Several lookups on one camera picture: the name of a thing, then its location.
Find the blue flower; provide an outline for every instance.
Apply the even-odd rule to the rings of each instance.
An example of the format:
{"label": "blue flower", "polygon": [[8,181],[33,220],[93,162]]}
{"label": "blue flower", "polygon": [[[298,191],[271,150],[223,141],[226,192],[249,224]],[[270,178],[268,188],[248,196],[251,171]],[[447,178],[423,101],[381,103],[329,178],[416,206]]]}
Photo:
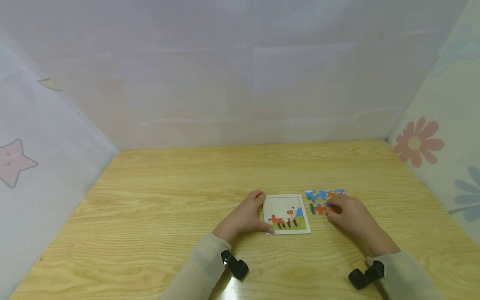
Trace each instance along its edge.
{"label": "blue flower", "polygon": [[430,71],[430,78],[440,76],[459,60],[474,60],[480,57],[480,36],[472,37],[471,27],[470,24],[461,24],[455,39],[443,45],[440,57]]}
{"label": "blue flower", "polygon": [[470,206],[453,209],[448,213],[453,215],[463,211],[463,218],[465,218],[467,222],[475,222],[480,218],[480,189],[478,188],[480,187],[480,169],[476,166],[470,166],[468,167],[468,173],[477,186],[473,186],[463,180],[455,180],[454,185],[468,192],[468,194],[457,196],[454,201],[458,204],[470,204]]}

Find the child's right hand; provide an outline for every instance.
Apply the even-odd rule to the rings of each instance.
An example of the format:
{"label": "child's right hand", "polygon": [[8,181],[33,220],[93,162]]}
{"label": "child's right hand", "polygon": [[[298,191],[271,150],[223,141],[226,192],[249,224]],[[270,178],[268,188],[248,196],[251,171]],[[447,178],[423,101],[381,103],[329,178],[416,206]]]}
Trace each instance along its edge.
{"label": "child's right hand", "polygon": [[341,213],[327,210],[328,220],[339,224],[345,230],[361,239],[363,236],[381,230],[368,209],[358,198],[337,194],[327,200],[328,205],[338,206]]}
{"label": "child's right hand", "polygon": [[360,239],[372,256],[400,252],[400,248],[377,224],[360,199],[346,195],[335,195],[328,199],[327,203],[340,208],[337,209],[338,213],[327,210],[328,220],[340,225]]}

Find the white curtain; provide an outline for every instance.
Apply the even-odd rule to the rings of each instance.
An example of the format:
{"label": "white curtain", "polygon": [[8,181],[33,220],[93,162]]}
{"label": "white curtain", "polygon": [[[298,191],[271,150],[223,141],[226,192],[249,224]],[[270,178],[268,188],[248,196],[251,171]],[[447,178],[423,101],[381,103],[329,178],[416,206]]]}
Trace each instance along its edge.
{"label": "white curtain", "polygon": [[23,280],[117,151],[44,79],[0,29],[0,299]]}
{"label": "white curtain", "polygon": [[15,0],[0,22],[120,148],[385,138],[466,0]]}

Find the white puzzle board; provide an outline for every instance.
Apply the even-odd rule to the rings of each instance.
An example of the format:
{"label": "white puzzle board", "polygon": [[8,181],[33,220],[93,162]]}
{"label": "white puzzle board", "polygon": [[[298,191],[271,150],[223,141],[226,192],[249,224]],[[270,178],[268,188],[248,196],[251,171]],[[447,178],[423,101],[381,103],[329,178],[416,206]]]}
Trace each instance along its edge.
{"label": "white puzzle board", "polygon": [[264,221],[274,227],[276,235],[312,232],[301,194],[268,195],[264,200]]}

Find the table surface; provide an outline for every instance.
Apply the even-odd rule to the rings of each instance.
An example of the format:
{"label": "table surface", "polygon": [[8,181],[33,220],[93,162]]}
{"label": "table surface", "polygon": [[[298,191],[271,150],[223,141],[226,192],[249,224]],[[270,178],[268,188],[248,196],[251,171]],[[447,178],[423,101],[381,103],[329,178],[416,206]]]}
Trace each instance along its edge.
{"label": "table surface", "polygon": [[[251,190],[301,193],[307,207],[303,191],[335,188],[361,198],[446,299],[480,294],[478,247],[386,142],[367,140],[121,151],[12,299],[157,299]],[[311,234],[240,237],[250,272],[243,283],[225,272],[211,298],[380,299],[347,281],[365,269],[356,244],[307,216]]]}

